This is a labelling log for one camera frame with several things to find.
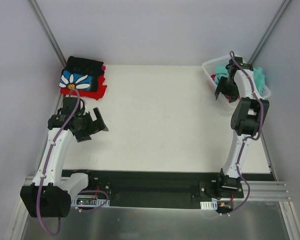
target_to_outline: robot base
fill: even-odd
[[[242,184],[239,183],[237,189],[233,190],[224,190],[219,187],[217,181],[211,181],[211,182],[200,182],[199,189],[200,189],[200,196],[202,198],[209,198],[209,199],[231,199],[232,194],[234,199],[243,199],[244,191],[242,189]]]

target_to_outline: red cloth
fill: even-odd
[[[88,97],[88,98],[92,98],[95,100],[102,98],[105,95],[106,88],[107,88],[107,85],[104,85],[105,80],[106,79],[105,79],[104,74],[98,77],[98,90],[97,91],[84,91],[84,90],[77,89],[80,94],[80,97]],[[69,94],[70,89],[61,87],[60,93],[61,94]]]

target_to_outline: white table surface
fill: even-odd
[[[98,107],[109,132],[69,145],[64,169],[219,172],[227,160],[231,114],[215,101],[199,66],[107,65]],[[244,173],[269,173],[261,140]]]

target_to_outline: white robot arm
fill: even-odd
[[[90,135],[99,131],[108,131],[97,107],[93,109],[96,117],[93,121],[82,100],[76,109],[77,101],[77,97],[64,97],[62,108],[48,120],[48,139],[41,164],[32,184],[21,188],[21,199],[31,217],[37,217],[39,195],[41,217],[66,217],[70,211],[71,200],[81,190],[94,184],[94,179],[89,178],[86,173],[73,173],[64,183],[61,181],[71,138],[75,136],[77,142],[82,142],[90,140]]]
[[[229,102],[236,101],[240,96],[231,118],[233,138],[228,158],[218,180],[207,186],[205,191],[207,195],[216,199],[242,190],[240,181],[245,155],[251,140],[260,135],[262,122],[269,108],[269,101],[263,100],[257,91],[252,65],[243,63],[242,57],[233,56],[233,59],[226,66],[229,77],[220,79],[214,93],[216,98],[219,93],[224,94],[229,98]]]

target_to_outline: metal floor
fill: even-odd
[[[56,218],[45,220],[56,231]],[[106,207],[71,210],[57,237],[28,217],[22,240],[288,240],[278,202],[247,202],[230,217],[213,210]]]

